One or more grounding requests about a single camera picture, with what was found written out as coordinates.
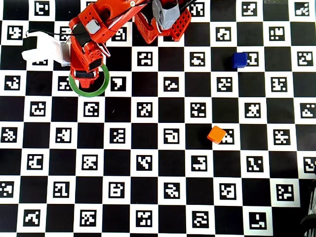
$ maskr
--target black square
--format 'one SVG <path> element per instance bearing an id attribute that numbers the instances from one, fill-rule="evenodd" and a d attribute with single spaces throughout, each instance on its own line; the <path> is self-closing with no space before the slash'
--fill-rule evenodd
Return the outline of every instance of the black square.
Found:
<path id="1" fill-rule="evenodd" d="M 153 211 L 137 210 L 136 211 L 136 227 L 152 227 Z"/>
<path id="2" fill-rule="evenodd" d="M 27 71 L 26 95 L 51 95 L 52 72 Z"/>
<path id="3" fill-rule="evenodd" d="M 297 179 L 296 152 L 269 152 L 271 178 Z"/>
<path id="4" fill-rule="evenodd" d="M 46 203 L 47 176 L 21 176 L 19 203 Z"/>
<path id="5" fill-rule="evenodd" d="M 187 178 L 186 180 L 187 205 L 214 204 L 212 178 Z"/>
<path id="6" fill-rule="evenodd" d="M 22 57 L 22 46 L 1 45 L 1 70 L 26 70 L 26 61 Z"/>
<path id="7" fill-rule="evenodd" d="M 267 98 L 268 123 L 294 123 L 294 102 L 291 98 Z"/>
<path id="8" fill-rule="evenodd" d="M 273 129 L 274 145 L 291 145 L 291 136 L 289 129 Z"/>
<path id="9" fill-rule="evenodd" d="M 291 47 L 265 47 L 266 71 L 291 71 Z"/>
<path id="10" fill-rule="evenodd" d="M 132 123 L 132 149 L 157 149 L 157 123 Z"/>
<path id="11" fill-rule="evenodd" d="M 102 203 L 103 177 L 76 177 L 76 203 Z"/>
<path id="12" fill-rule="evenodd" d="M 242 179 L 242 204 L 271 206 L 269 179 Z"/>
<path id="13" fill-rule="evenodd" d="M 210 1 L 211 21 L 236 21 L 236 1 Z"/>
<path id="14" fill-rule="evenodd" d="M 211 71 L 236 72 L 232 67 L 232 55 L 236 52 L 236 47 L 211 47 Z"/>
<path id="15" fill-rule="evenodd" d="M 105 122 L 130 122 L 131 98 L 107 97 L 105 100 Z"/>
<path id="16" fill-rule="evenodd" d="M 160 205 L 158 207 L 158 232 L 179 233 L 186 232 L 186 207 L 185 205 Z"/>
<path id="17" fill-rule="evenodd" d="M 129 205 L 103 205 L 102 232 L 129 233 Z"/>
<path id="18" fill-rule="evenodd" d="M 0 96 L 0 111 L 0 121 L 23 121 L 24 97 Z"/>
<path id="19" fill-rule="evenodd" d="M 132 177 L 131 203 L 158 204 L 157 177 Z"/>
<path id="20" fill-rule="evenodd" d="M 294 97 L 316 97 L 316 73 L 293 73 Z"/>
<path id="21" fill-rule="evenodd" d="M 81 227 L 96 227 L 98 210 L 80 210 Z"/>
<path id="22" fill-rule="evenodd" d="M 314 22 L 291 22 L 291 44 L 316 45 L 316 31 Z"/>
<path id="23" fill-rule="evenodd" d="M 55 20 L 56 21 L 70 21 L 81 12 L 80 0 L 63 1 L 55 0 Z"/>
<path id="24" fill-rule="evenodd" d="M 52 122 L 77 122 L 77 97 L 52 97 Z"/>
<path id="25" fill-rule="evenodd" d="M 241 177 L 240 152 L 213 151 L 214 177 Z"/>
<path id="26" fill-rule="evenodd" d="M 183 47 L 159 47 L 158 58 L 159 71 L 184 71 Z"/>
<path id="27" fill-rule="evenodd" d="M 40 210 L 24 210 L 23 227 L 40 226 Z"/>
<path id="28" fill-rule="evenodd" d="M 212 143 L 206 139 L 212 129 L 211 124 L 186 124 L 186 149 L 211 150 Z"/>
<path id="29" fill-rule="evenodd" d="M 238 98 L 212 98 L 213 122 L 238 123 Z"/>
<path id="30" fill-rule="evenodd" d="M 104 150 L 104 175 L 130 175 L 130 150 Z"/>
<path id="31" fill-rule="evenodd" d="M 263 23 L 237 22 L 237 46 L 263 46 Z"/>
<path id="32" fill-rule="evenodd" d="M 184 98 L 159 98 L 159 122 L 184 122 Z"/>
<path id="33" fill-rule="evenodd" d="M 184 34 L 184 46 L 210 46 L 209 23 L 191 22 Z"/>
<path id="34" fill-rule="evenodd" d="M 76 150 L 50 149 L 49 150 L 49 175 L 75 175 Z"/>
<path id="35" fill-rule="evenodd" d="M 215 233 L 243 235 L 242 206 L 215 206 Z"/>
<path id="36" fill-rule="evenodd" d="M 185 95 L 187 97 L 211 96 L 210 73 L 185 73 Z"/>
<path id="37" fill-rule="evenodd" d="M 267 125 L 240 124 L 240 148 L 241 150 L 267 150 Z"/>
<path id="38" fill-rule="evenodd" d="M 158 96 L 158 73 L 132 72 L 132 96 Z"/>
<path id="39" fill-rule="evenodd" d="M 78 123 L 78 148 L 103 148 L 103 123 Z"/>
<path id="40" fill-rule="evenodd" d="M 73 232 L 73 204 L 47 205 L 46 232 Z"/>
<path id="41" fill-rule="evenodd" d="M 314 151 L 316 140 L 313 138 L 316 133 L 315 125 L 296 125 L 297 150 Z"/>
<path id="42" fill-rule="evenodd" d="M 29 19 L 29 2 L 27 0 L 4 0 L 3 19 L 27 21 Z"/>
<path id="43" fill-rule="evenodd" d="M 0 175 L 20 175 L 21 149 L 0 149 Z"/>
<path id="44" fill-rule="evenodd" d="M 263 3 L 264 21 L 288 21 L 288 4 Z"/>
<path id="45" fill-rule="evenodd" d="M 49 148 L 49 131 L 49 123 L 25 122 L 23 148 Z"/>
<path id="46" fill-rule="evenodd" d="M 159 150 L 159 176 L 185 176 L 185 152 Z"/>
<path id="47" fill-rule="evenodd" d="M 264 73 L 238 73 L 239 97 L 265 97 Z"/>
<path id="48" fill-rule="evenodd" d="M 132 71 L 132 47 L 108 47 L 108 50 L 111 53 L 107 58 L 109 71 Z"/>

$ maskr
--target green tape roll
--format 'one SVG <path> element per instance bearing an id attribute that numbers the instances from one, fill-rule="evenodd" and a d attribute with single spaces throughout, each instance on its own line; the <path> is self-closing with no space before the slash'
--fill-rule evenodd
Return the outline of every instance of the green tape roll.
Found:
<path id="1" fill-rule="evenodd" d="M 71 75 L 69 75 L 69 85 L 70 85 L 71 89 L 75 93 L 77 93 L 78 95 L 83 96 L 83 97 L 95 97 L 95 96 L 101 95 L 105 91 L 105 89 L 108 87 L 108 84 L 110 81 L 110 73 L 109 73 L 107 66 L 105 66 L 103 64 L 101 66 L 101 69 L 104 72 L 104 82 L 98 90 L 96 90 L 94 92 L 84 92 L 84 91 L 80 90 L 76 85 L 75 79 Z"/>

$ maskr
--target blue cube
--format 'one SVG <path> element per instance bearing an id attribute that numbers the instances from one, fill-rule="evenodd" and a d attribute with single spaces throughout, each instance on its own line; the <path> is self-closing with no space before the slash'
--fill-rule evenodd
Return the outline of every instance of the blue cube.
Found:
<path id="1" fill-rule="evenodd" d="M 244 68 L 247 66 L 248 54 L 246 52 L 234 53 L 233 55 L 233 68 Z"/>

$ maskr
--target orange cube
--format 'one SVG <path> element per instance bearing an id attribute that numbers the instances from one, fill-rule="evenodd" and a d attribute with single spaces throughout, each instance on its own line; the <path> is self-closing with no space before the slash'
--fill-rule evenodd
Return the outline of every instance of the orange cube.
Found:
<path id="1" fill-rule="evenodd" d="M 226 132 L 223 129 L 219 128 L 218 126 L 214 126 L 207 138 L 212 142 L 219 144 L 223 140 L 225 135 Z"/>

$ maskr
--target checkerboard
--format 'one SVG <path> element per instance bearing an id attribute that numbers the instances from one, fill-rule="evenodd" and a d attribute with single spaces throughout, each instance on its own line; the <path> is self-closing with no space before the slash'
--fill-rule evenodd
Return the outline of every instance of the checkerboard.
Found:
<path id="1" fill-rule="evenodd" d="M 89 2 L 0 1 L 0 237 L 299 236 L 315 1 L 198 0 L 179 42 L 146 45 L 127 22 L 107 42 L 105 94 L 83 98 L 69 67 L 21 50 L 28 29 L 69 33 Z"/>

